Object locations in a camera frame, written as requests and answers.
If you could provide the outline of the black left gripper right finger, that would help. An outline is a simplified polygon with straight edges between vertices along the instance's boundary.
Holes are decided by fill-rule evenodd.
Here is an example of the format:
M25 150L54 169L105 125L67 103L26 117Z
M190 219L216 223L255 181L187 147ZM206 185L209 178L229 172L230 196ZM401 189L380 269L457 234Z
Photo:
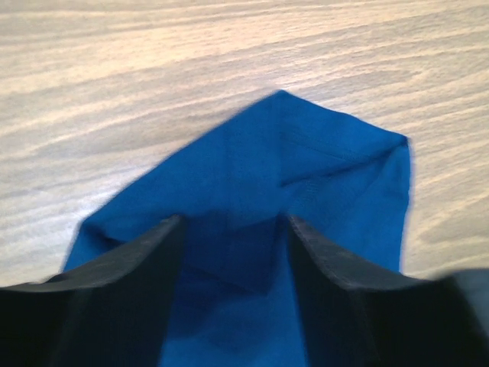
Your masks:
M290 264L312 366L486 366L488 271L390 271L291 218Z

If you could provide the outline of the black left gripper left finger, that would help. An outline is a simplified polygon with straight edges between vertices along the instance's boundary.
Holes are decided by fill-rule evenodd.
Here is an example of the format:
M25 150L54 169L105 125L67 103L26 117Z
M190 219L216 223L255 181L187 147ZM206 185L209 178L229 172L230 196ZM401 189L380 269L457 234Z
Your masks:
M183 260L183 219L165 219L43 283L1 290L3 366L156 366Z

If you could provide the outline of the blue t shirt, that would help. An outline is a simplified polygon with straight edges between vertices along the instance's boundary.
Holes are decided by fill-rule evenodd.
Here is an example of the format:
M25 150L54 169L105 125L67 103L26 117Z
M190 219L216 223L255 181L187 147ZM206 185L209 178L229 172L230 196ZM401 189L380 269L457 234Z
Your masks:
M164 366L353 366L328 328L305 350L287 255L290 216L390 270L410 200L408 139L279 91L159 164L86 218L69 269L173 214L186 257Z

